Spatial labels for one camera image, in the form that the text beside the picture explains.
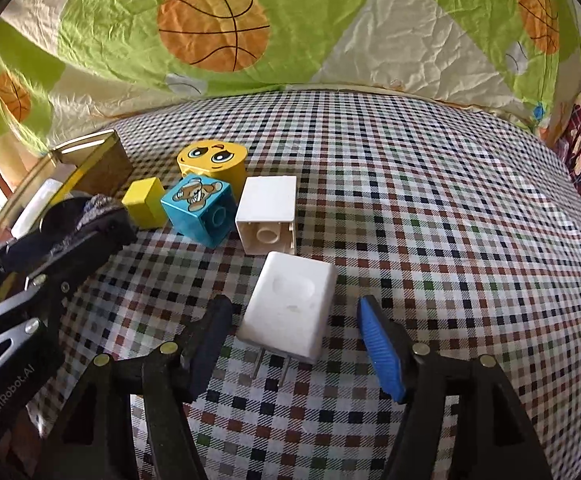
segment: blue toy block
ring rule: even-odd
[[[187,175],[164,195],[162,206],[180,234],[212,249],[235,227],[230,184],[216,178]]]

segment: metal prong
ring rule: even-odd
[[[290,364],[290,357],[286,356],[284,359],[284,366],[282,368],[282,374],[280,375],[280,380],[277,384],[278,388],[281,388],[284,383],[284,379],[286,378],[286,372],[288,372],[288,365]]]
[[[253,381],[257,378],[257,374],[259,373],[259,368],[262,366],[262,361],[264,360],[264,352],[266,352],[266,350],[264,350],[263,348],[260,348],[259,350],[259,355],[257,355],[257,361],[254,362],[254,370],[253,370]]]

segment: metal screw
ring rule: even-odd
[[[24,332],[27,334],[32,334],[37,331],[40,327],[40,320],[37,317],[33,317],[32,319],[28,320],[26,326],[24,326]]]
[[[35,286],[42,286],[44,282],[46,282],[46,274],[40,274],[39,276],[35,276],[35,279],[32,280],[32,284]]]
[[[488,354],[480,356],[479,362],[481,363],[481,366],[485,366],[486,368],[494,368],[497,365],[497,359]]]
[[[94,357],[93,364],[95,366],[105,366],[110,361],[110,356],[108,354],[99,354]]]
[[[415,343],[413,345],[413,352],[417,355],[428,355],[430,353],[430,347],[426,343]]]
[[[159,347],[159,351],[164,355],[174,354],[177,351],[177,343],[174,341],[167,341]]]

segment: white block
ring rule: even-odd
[[[296,176],[250,176],[235,217],[246,254],[295,254]]]
[[[336,281],[332,264],[270,253],[237,337],[275,354],[314,364],[321,353]]]

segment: basketball print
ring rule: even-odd
[[[213,72],[236,72],[255,63],[270,32],[257,0],[163,0],[157,25],[173,56]]]
[[[558,13],[551,0],[517,0],[524,30],[545,54],[559,50]]]
[[[0,74],[0,99],[18,123],[30,115],[30,94],[8,72]]]

